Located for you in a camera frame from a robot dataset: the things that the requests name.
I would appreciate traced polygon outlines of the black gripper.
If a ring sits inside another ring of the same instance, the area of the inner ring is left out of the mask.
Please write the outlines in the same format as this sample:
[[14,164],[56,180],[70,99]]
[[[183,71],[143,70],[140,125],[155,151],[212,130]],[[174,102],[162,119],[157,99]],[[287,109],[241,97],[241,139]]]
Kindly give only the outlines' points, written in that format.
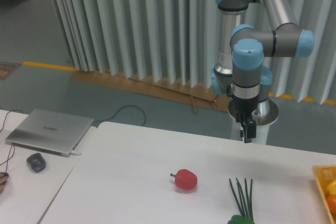
[[240,87],[235,84],[226,86],[226,95],[232,98],[237,123],[241,123],[241,137],[244,143],[251,143],[256,138],[256,121],[252,112],[257,108],[259,84],[254,87]]

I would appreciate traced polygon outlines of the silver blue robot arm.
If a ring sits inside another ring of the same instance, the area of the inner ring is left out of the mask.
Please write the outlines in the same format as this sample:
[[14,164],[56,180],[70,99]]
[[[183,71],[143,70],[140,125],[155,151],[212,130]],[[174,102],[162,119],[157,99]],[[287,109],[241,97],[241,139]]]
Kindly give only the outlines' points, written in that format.
[[[212,69],[214,92],[230,97],[228,111],[237,123],[244,143],[258,143],[262,126],[278,118],[279,110],[269,99],[272,73],[266,57],[306,58],[314,48],[314,34],[301,29],[288,0],[215,0],[222,13],[219,59]],[[267,13],[269,31],[242,24],[251,3],[261,3]]]

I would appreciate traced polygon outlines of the person hand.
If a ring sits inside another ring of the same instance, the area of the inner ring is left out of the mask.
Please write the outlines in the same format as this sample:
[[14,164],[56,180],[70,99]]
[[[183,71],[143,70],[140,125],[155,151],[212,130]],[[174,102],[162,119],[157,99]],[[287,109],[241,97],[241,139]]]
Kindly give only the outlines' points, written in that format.
[[0,192],[2,193],[5,189],[6,183],[9,179],[9,174],[6,172],[0,172]]

